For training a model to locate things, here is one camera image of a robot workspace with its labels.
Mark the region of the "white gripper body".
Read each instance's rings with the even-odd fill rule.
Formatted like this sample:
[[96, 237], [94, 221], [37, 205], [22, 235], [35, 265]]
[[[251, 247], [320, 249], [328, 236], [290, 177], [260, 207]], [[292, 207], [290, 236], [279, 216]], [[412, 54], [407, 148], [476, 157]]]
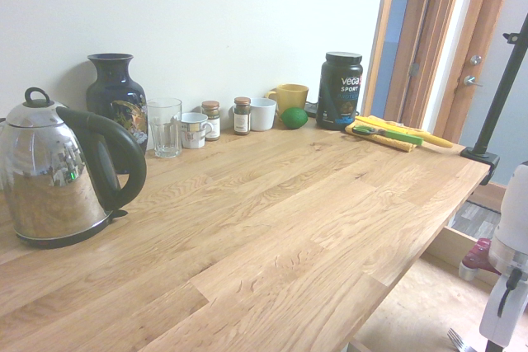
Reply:
[[510, 343], [527, 304], [527, 281], [519, 269], [502, 274], [494, 285], [479, 327], [480, 334], [502, 348]]

